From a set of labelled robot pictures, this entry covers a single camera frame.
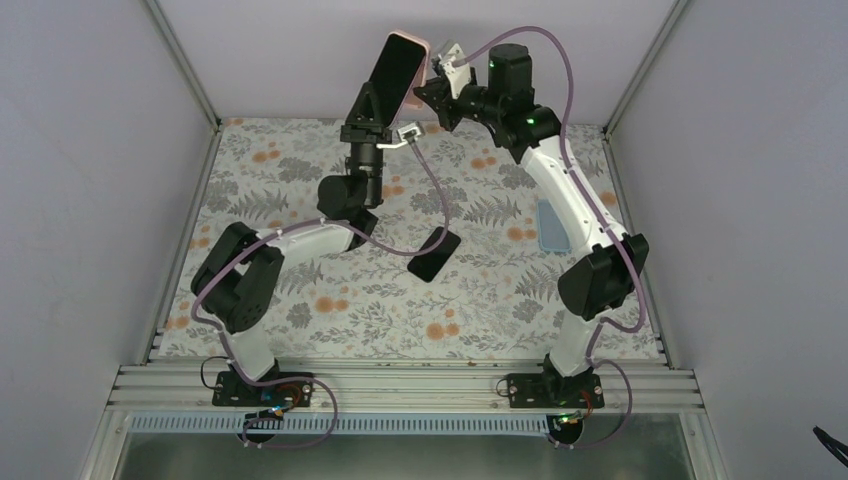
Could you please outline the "light blue phone case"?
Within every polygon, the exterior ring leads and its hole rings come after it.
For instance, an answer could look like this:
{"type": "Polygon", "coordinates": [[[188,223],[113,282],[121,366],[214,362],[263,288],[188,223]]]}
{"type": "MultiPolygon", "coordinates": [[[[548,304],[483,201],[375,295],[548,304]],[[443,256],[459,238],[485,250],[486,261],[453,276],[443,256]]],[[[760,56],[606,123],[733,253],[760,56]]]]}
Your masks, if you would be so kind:
{"type": "Polygon", "coordinates": [[[571,242],[568,234],[557,217],[551,203],[546,199],[540,199],[537,201],[536,207],[540,249],[549,253],[570,253],[571,242]]]}

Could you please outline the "phone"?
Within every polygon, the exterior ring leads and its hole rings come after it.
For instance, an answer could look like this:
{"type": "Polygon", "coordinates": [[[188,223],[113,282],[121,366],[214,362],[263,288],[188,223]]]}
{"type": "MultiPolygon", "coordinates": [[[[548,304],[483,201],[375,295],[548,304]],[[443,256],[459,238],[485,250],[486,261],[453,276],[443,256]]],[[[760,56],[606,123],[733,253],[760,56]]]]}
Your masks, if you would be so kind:
{"type": "Polygon", "coordinates": [[[391,32],[367,82],[363,85],[362,116],[389,126],[402,109],[409,91],[421,83],[423,65],[429,59],[429,43],[402,31],[391,32]]]}
{"type": "Polygon", "coordinates": [[[428,249],[441,237],[438,246],[427,254],[415,256],[407,263],[407,271],[425,283],[434,281],[461,244],[461,238],[450,230],[437,227],[422,246],[428,249]]]}

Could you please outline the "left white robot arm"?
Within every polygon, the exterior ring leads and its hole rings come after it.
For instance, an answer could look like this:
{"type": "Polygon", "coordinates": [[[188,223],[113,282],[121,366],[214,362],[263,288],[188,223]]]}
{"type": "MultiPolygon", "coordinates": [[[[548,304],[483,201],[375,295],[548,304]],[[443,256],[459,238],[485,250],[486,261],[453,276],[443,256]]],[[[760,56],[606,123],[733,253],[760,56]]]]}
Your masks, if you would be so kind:
{"type": "Polygon", "coordinates": [[[262,234],[242,222],[229,225],[191,282],[194,320],[213,327],[238,390],[255,405],[278,391],[278,363],[259,322],[267,312],[281,271],[325,254],[358,248],[373,233],[373,211],[382,202],[383,152],[398,112],[375,81],[365,82],[341,127],[350,144],[342,175],[317,188],[320,217],[262,234]]]}

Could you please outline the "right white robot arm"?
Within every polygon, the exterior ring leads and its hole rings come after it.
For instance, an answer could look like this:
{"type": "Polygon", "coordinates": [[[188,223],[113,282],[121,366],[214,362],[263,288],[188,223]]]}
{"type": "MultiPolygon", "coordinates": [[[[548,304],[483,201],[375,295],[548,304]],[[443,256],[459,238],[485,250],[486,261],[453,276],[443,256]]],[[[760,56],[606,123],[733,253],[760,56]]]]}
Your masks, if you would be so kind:
{"type": "Polygon", "coordinates": [[[555,112],[535,101],[528,49],[506,43],[488,52],[488,79],[476,73],[456,42],[433,59],[435,75],[414,94],[437,115],[440,126],[454,130],[461,121],[487,128],[496,146],[540,187],[564,228],[576,262],[557,281],[565,306],[556,344],[538,373],[506,376],[513,409],[600,408],[603,388],[596,374],[594,348],[606,312],[639,292],[637,284],[649,244],[630,234],[590,189],[555,112]]]}

